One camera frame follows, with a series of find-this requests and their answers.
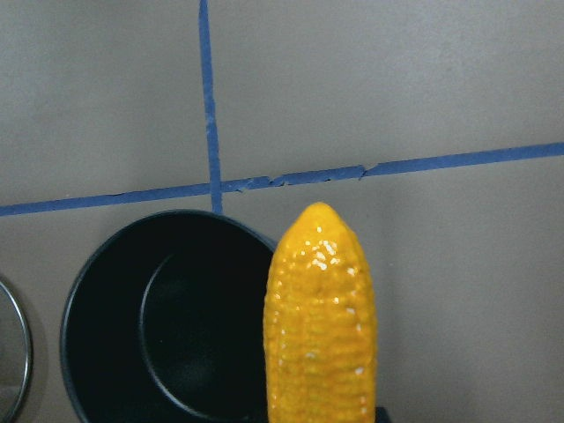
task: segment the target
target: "corn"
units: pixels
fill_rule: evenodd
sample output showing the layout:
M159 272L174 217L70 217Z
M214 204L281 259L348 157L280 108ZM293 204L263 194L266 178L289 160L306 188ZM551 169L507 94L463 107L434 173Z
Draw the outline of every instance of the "corn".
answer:
M375 299L354 232L310 205L272 258L263 342L270 423L374 423Z

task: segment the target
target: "vertical blue line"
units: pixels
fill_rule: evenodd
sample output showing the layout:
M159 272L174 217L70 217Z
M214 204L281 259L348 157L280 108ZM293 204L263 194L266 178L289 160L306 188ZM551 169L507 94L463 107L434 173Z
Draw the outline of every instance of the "vertical blue line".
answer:
M198 25L202 83L204 87L205 133L208 140L208 161L210 166L211 210L214 213L222 214L221 166L219 164L219 139L215 119L215 100L213 99L212 42L210 41L210 20L208 19L207 0L200 0Z

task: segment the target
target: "black object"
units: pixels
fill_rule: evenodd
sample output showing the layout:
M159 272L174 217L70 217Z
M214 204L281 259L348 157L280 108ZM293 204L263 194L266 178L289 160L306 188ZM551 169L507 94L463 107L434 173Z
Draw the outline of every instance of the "black object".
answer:
M88 260L61 329L84 423L267 423L263 298L274 242L205 211L126 226ZM378 423L389 423L377 410Z

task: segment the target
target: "yellow corn cob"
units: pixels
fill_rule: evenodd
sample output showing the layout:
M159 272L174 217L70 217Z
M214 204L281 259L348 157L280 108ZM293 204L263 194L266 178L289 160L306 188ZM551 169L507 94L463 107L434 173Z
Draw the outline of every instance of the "yellow corn cob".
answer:
M310 205L278 244L263 330L270 423L374 423L372 280L327 204Z

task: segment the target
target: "blue tape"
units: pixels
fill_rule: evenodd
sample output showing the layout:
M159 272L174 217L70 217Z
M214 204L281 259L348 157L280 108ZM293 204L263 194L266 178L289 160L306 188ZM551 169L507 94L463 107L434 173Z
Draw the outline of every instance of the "blue tape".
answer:
M405 174L449 167L465 167L497 163L503 161L539 159L543 157L564 156L564 143L528 145L525 147L490 150L486 152L468 152L424 159L399 160L380 163L368 170L363 166L338 167L283 174L277 178L258 176L255 178L236 179L220 183L221 192L236 192L246 189L275 188L283 185L302 185L344 179L361 179L369 176L386 174ZM148 189L145 191L126 192L117 195L65 198L61 200L13 204L0 206L0 217L17 214L53 212L59 210L80 209L102 205L129 204L155 201L169 198L203 196L211 193L211 184L200 183L180 187Z
M208 140L208 161L210 167L211 210L214 213L222 214L219 138L215 118L215 100L213 99L212 42L210 41L210 20L208 19L208 2L206 0L200 1L198 27L204 89L205 133Z

